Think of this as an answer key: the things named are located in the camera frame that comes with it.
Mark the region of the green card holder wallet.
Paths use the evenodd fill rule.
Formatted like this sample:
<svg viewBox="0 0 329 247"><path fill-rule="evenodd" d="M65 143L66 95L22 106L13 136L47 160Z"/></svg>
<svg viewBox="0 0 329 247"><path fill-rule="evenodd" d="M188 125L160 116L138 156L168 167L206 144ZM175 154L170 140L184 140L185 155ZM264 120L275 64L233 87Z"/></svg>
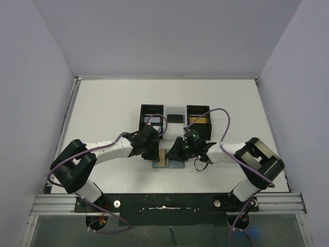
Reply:
<svg viewBox="0 0 329 247"><path fill-rule="evenodd" d="M157 162L153 161L152 162L152 168L153 169L184 169L185 168L185 163L184 162L179 162L179 161L176 161L176 160L167 159L167 165L165 167L158 167Z"/></svg>

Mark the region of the gold credit card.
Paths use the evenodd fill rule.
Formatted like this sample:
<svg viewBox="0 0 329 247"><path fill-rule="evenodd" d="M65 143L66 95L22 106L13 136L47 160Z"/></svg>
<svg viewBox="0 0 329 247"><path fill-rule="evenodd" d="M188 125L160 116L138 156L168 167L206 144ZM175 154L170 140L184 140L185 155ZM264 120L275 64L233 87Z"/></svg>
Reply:
<svg viewBox="0 0 329 247"><path fill-rule="evenodd" d="M195 124L208 124L210 122L208 116L196 116L196 115L190 115L189 117L190 123L195 123Z"/></svg>
<svg viewBox="0 0 329 247"><path fill-rule="evenodd" d="M159 149L159 161L157 162L158 167L165 167L167 165L166 149Z"/></svg>

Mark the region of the silver credit card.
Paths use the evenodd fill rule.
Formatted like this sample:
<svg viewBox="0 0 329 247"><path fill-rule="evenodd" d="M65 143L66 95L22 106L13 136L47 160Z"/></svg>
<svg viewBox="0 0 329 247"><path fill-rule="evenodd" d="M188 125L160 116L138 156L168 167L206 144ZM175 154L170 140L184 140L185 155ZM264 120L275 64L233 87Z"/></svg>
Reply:
<svg viewBox="0 0 329 247"><path fill-rule="evenodd" d="M144 118L145 123L161 123L161 118L159 116L153 116L148 120L148 116Z"/></svg>

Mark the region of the black white sorting tray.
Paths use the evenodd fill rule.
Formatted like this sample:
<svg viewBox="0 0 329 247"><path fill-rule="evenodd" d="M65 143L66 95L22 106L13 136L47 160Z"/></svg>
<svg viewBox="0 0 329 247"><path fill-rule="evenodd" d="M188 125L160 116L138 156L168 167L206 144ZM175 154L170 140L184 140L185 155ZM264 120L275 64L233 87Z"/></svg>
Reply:
<svg viewBox="0 0 329 247"><path fill-rule="evenodd" d="M208 112L208 105L162 105L142 104L140 108L139 130L147 123L160 126L166 130L160 137L163 140L176 140L178 136L184 135L184 128L188 125L190 130L196 130L204 140L211 139L212 123Z"/></svg>

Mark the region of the black credit card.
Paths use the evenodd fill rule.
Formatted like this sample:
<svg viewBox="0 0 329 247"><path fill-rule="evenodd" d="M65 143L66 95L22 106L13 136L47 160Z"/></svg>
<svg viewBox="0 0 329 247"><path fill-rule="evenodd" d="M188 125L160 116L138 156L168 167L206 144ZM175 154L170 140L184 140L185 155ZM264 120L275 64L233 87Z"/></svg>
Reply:
<svg viewBox="0 0 329 247"><path fill-rule="evenodd" d="M167 115L168 123L183 124L184 116L180 114L168 114Z"/></svg>

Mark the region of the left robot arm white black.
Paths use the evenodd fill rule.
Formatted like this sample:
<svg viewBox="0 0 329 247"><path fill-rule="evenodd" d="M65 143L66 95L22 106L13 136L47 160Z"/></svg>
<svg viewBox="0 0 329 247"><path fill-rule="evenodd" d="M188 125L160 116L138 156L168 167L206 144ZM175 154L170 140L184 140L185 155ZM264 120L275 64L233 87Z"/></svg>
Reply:
<svg viewBox="0 0 329 247"><path fill-rule="evenodd" d="M94 203L103 193L89 179L93 168L116 158L147 153L159 141L160 132L161 127L147 124L140 131L123 132L115 140L85 144L75 139L50 165L48 181Z"/></svg>

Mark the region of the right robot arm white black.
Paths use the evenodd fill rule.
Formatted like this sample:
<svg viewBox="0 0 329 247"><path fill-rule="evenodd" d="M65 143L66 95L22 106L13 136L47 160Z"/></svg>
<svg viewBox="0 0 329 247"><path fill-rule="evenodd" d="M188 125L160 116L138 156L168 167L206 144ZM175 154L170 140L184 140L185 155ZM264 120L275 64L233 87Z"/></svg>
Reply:
<svg viewBox="0 0 329 247"><path fill-rule="evenodd" d="M275 187L273 181L285 168L284 162L256 137L239 144L208 143L197 131L190 130L184 137L178 137L166 154L167 159L180 162L194 157L207 165L239 164L245 178L234 187L231 194L241 202L268 187Z"/></svg>

